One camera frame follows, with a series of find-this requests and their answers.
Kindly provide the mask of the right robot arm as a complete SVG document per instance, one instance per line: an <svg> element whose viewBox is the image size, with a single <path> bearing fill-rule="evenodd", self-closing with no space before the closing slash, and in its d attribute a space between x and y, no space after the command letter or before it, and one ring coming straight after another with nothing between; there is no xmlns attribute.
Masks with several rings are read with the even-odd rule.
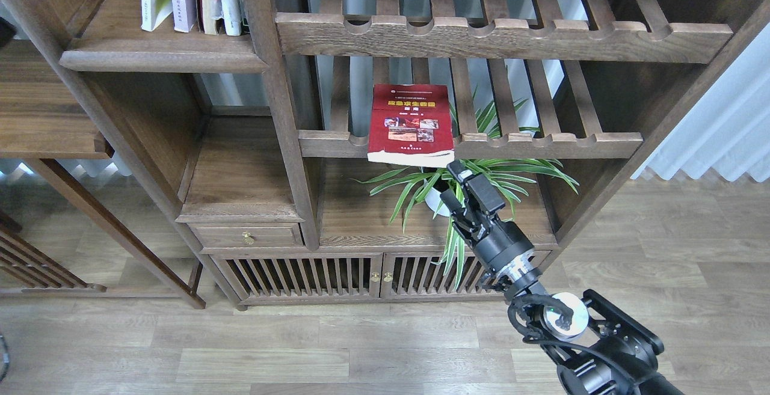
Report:
<svg viewBox="0 0 770 395"><path fill-rule="evenodd" d="M512 326L553 360L566 393L680 393L658 372L665 346L657 335L593 289L582 296L548 293L530 261L534 246L514 222L498 217L500 193L459 161L448 170L464 201L454 191L441 198L454 230L484 267L481 286L504 294Z"/></svg>

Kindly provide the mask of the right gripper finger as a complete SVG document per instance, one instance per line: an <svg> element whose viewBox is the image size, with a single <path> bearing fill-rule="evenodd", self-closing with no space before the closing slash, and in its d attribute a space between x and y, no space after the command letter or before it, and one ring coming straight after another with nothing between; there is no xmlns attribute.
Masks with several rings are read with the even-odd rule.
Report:
<svg viewBox="0 0 770 395"><path fill-rule="evenodd" d="M465 197L464 206L451 190L440 193L440 198L451 214L451 226L457 233L475 233L478 230L476 211L478 211L478 199L470 193Z"/></svg>

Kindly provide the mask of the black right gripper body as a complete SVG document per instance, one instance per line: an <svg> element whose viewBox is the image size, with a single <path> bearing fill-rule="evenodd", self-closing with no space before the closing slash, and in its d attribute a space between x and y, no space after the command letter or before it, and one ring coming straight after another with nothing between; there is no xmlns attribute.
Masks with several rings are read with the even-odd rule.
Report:
<svg viewBox="0 0 770 395"><path fill-rule="evenodd" d="M536 271L530 262L534 245L514 222L465 212L458 216L458 232L493 279L522 279Z"/></svg>

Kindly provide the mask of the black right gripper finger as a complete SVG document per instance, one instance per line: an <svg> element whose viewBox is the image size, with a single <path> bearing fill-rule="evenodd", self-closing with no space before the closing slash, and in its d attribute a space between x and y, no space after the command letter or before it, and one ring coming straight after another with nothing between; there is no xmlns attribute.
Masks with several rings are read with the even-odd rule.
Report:
<svg viewBox="0 0 770 395"><path fill-rule="evenodd" d="M486 176L472 173L460 161L451 162L446 169L464 193L465 217L470 218L473 212L474 215L494 219L498 211L504 208L505 201L501 193Z"/></svg>

